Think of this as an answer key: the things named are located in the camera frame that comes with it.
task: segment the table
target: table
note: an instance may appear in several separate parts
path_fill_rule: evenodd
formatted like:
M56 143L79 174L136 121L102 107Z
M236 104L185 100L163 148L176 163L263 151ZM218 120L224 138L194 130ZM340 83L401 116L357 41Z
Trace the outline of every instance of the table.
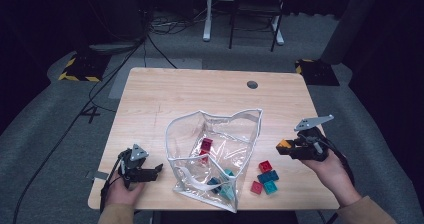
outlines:
M212 1L234 1L234 0L207 0L205 28L204 28L204 31L203 31L203 41L206 41L206 42L211 40ZM277 18L274 18L274 20L272 22L272 28L274 29L274 31L277 28ZM283 39L283 36L281 35L280 30L278 30L278 33L277 33L277 44L278 45L284 44L284 39Z
M250 89L248 81L258 87ZM158 179L147 183L137 209L218 210L172 191L176 179L166 159L166 127L175 118L198 110L232 115L255 108L263 110L261 134L247 169L239 210L337 209L335 197L314 172L298 160L280 156L275 148L282 138L296 138L293 129L302 118L317 116L303 78L292 73L133 68L98 170L110 173L117 155L137 143L150 154L143 168L164 164ZM280 177L278 191L258 196L250 187L260 174L259 163L265 160ZM95 179L88 199L93 209L100 206L103 185L104 180Z

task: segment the hand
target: hand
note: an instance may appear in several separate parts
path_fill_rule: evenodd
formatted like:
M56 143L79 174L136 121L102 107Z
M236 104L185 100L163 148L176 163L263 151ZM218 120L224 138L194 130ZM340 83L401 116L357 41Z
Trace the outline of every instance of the hand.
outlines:
M334 194L341 207L351 205L362 198L333 151L328 150L328 157L323 162L314 160L301 162L317 174L322 184Z
M115 171L111 178L109 191L106 196L105 207L110 204L126 204L134 207L141 191L144 188L144 183L137 183L134 189L128 190L124 185L124 180Z

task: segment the sleeve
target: sleeve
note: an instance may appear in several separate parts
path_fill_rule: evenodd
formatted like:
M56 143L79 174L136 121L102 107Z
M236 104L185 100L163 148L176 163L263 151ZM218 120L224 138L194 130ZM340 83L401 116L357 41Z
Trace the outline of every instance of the sleeve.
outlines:
M343 207L337 211L346 224L393 224L396 221L387 214L369 196L362 198L354 204Z
M98 224L133 224L134 208L125 204L110 204L100 215Z

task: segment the clear plastic bag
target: clear plastic bag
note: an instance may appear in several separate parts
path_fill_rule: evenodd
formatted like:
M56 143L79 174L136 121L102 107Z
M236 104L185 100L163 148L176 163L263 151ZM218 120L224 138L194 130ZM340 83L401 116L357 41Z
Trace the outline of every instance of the clear plastic bag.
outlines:
M198 111L173 120L166 130L174 191L237 212L245 171L259 136L262 110L232 116Z

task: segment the desk leg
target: desk leg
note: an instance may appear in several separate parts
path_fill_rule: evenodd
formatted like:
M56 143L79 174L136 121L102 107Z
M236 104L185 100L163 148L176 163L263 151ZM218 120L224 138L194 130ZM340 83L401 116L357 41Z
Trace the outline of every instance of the desk leg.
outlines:
M275 31L275 29L277 29L277 21L278 21L278 17L274 18L274 20L272 20L272 29ZM284 39L283 39L283 35L281 35L280 30L278 30L277 33L277 44L278 45L283 45L284 44Z
M207 13L205 21L205 29L203 31L203 41L211 40L211 27L212 27L212 0L207 1Z

